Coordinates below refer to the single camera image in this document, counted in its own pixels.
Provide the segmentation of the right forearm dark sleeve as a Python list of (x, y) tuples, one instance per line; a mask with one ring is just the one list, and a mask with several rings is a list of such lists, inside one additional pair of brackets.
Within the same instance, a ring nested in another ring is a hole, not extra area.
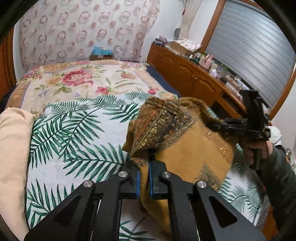
[(274, 147), (269, 158), (262, 161), (261, 172), (278, 231), (291, 231), (295, 228), (295, 172), (283, 151)]

